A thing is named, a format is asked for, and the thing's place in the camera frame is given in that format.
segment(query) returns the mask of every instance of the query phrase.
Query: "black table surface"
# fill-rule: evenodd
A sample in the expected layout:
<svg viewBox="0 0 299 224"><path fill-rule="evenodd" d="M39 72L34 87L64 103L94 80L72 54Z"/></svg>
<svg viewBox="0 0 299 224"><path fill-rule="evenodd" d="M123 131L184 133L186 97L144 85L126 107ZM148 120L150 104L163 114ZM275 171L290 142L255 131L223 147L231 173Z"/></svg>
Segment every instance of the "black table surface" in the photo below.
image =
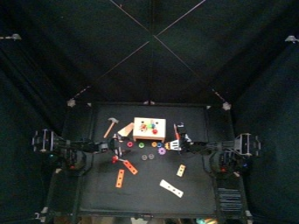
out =
<svg viewBox="0 0 299 224"><path fill-rule="evenodd" d="M226 141L234 138L230 113L222 108L174 107L174 106L131 106L131 105L78 105L70 109L63 137L79 140L91 138L103 141L110 126L108 118L115 117L119 123L110 134L118 133L135 117L166 119L166 142L174 140L174 124L184 123L192 141ZM134 175L122 162L111 163L112 152L94 155L92 167L83 177L80 195L78 180L63 173L56 181L58 189L52 195L52 209L70 212L79 201L79 213L84 214L152 214L162 217L210 216L215 214L215 196L212 180L203 170L200 154L168 150L164 155L152 147L152 141L138 140L132 148L122 143L124 155L138 174ZM142 159L154 154L154 159ZM186 165L184 174L176 176L180 165ZM126 170L122 188L116 188L118 171ZM166 180L183 191L179 198L160 187Z"/></svg>

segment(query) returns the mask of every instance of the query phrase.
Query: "wooden block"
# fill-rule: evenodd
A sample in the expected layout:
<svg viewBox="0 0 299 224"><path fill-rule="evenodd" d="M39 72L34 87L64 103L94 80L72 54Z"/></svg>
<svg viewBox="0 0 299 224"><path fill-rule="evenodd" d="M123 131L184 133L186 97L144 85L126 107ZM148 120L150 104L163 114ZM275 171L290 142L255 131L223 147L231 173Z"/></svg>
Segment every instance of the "wooden block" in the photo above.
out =
<svg viewBox="0 0 299 224"><path fill-rule="evenodd" d="M71 217L70 216L54 217L54 224L71 224Z"/></svg>
<svg viewBox="0 0 299 224"><path fill-rule="evenodd" d="M164 141L166 119L135 118L134 139L148 139Z"/></svg>
<svg viewBox="0 0 299 224"><path fill-rule="evenodd" d="M92 218L91 218L91 216L82 216L80 217L80 223L82 224L92 224Z"/></svg>
<svg viewBox="0 0 299 224"><path fill-rule="evenodd" d="M131 133L132 129L135 127L135 124L131 122L119 132L118 134L122 136L122 137L127 137L128 134Z"/></svg>

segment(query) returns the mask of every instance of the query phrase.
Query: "ceiling rod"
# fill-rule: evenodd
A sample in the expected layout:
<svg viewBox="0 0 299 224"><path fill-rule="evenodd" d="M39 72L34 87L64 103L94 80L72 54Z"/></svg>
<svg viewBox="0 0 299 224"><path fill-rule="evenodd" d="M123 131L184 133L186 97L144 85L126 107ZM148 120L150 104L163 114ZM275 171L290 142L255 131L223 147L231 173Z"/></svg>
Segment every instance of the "ceiling rod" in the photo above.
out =
<svg viewBox="0 0 299 224"><path fill-rule="evenodd" d="M154 33L155 33L155 0L150 1L150 47L151 47L151 58L150 58L150 69L147 76L147 100L148 105L152 103L152 86L154 86L154 63L155 63L155 43L154 43Z"/></svg>
<svg viewBox="0 0 299 224"><path fill-rule="evenodd" d="M155 36L159 37L207 0L202 0Z"/></svg>

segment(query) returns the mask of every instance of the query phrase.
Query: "black fabric enclosure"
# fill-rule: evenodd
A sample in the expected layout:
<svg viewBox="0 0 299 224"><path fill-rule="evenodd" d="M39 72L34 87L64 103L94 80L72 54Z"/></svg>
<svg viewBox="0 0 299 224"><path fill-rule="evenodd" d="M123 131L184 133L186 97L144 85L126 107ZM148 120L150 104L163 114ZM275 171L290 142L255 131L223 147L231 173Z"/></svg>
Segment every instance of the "black fabric enclosure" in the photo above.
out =
<svg viewBox="0 0 299 224"><path fill-rule="evenodd" d="M210 129L224 140L258 135L249 209L257 223L299 223L299 43L286 41L299 38L298 11L297 0L0 1L0 222L39 223L54 166L34 153L35 131L98 137L87 111L100 120L99 105L116 105L116 116L123 105L138 107L128 116L162 109L170 120L192 119L191 108L200 126L219 113L228 129L190 122L202 141Z"/></svg>

